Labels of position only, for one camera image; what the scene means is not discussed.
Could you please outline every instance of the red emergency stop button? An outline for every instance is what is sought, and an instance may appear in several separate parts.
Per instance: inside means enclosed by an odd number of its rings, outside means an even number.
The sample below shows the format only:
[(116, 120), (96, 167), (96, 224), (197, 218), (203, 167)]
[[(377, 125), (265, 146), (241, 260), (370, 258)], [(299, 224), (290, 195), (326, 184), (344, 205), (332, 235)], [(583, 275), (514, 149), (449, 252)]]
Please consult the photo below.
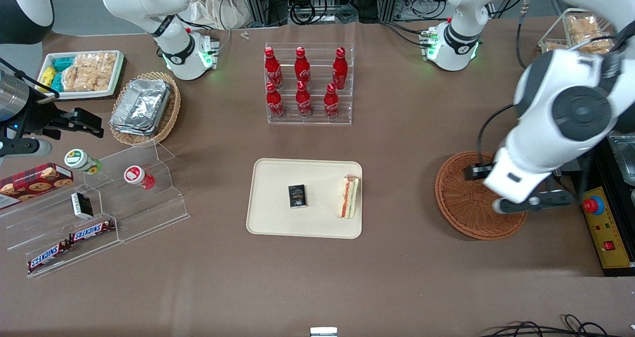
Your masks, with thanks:
[(604, 212), (604, 202), (598, 196), (591, 196), (582, 202), (582, 208), (587, 213), (594, 215), (601, 215)]
[(613, 241), (609, 241), (609, 242), (604, 242), (604, 250), (615, 250), (615, 244), (613, 244)]

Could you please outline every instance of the blue snack package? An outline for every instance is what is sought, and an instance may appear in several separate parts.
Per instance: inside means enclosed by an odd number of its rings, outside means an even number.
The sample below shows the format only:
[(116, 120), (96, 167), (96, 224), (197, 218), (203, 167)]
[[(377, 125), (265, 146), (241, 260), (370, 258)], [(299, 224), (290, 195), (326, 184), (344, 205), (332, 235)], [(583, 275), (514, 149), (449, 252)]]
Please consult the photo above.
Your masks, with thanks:
[(64, 91), (64, 86), (62, 85), (62, 73), (58, 72), (55, 74), (53, 78), (53, 83), (51, 83), (51, 89), (56, 90), (61, 93)]
[(57, 72), (64, 71), (66, 68), (73, 65), (73, 61), (75, 61), (75, 57), (56, 58), (53, 61), (53, 68)]

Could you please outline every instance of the red switch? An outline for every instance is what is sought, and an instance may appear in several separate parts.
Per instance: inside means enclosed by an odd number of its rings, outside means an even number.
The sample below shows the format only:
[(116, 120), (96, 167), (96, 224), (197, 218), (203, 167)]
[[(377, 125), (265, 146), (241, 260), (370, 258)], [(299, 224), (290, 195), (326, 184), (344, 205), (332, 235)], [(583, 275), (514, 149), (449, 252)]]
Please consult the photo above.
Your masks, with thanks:
[(604, 242), (604, 250), (615, 250), (615, 244), (613, 244), (613, 241)]
[(597, 204), (597, 201), (590, 198), (585, 199), (584, 202), (582, 202), (582, 206), (584, 210), (587, 211), (587, 213), (595, 213), (599, 209), (599, 204)]

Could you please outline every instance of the yellow panel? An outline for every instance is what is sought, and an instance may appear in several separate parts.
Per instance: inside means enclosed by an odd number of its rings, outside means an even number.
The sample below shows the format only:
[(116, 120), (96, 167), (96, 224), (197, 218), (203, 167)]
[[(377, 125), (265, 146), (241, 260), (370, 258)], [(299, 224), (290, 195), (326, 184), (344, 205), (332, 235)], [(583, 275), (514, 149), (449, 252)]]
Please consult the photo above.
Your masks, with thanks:
[[(617, 231), (617, 226), (615, 226), (615, 220), (608, 206), (604, 190), (602, 187), (598, 187), (584, 193), (584, 199), (588, 199), (591, 196), (600, 197), (604, 202), (604, 212), (600, 215), (584, 212), (602, 266), (605, 269), (630, 267), (629, 256)], [(605, 242), (613, 242), (615, 249), (607, 251), (604, 247)]]

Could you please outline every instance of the small jar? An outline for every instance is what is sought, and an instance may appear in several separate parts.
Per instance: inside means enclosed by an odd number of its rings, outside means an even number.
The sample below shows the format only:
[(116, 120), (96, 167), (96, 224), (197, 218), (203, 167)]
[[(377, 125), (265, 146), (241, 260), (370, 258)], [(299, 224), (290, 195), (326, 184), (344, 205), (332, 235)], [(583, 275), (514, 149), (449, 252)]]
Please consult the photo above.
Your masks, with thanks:
[(144, 190), (154, 187), (154, 176), (139, 166), (130, 166), (123, 174), (123, 178), (131, 185), (140, 186)]
[(81, 170), (87, 174), (96, 174), (102, 169), (102, 163), (95, 160), (83, 149), (71, 149), (64, 157), (64, 163), (71, 169)]

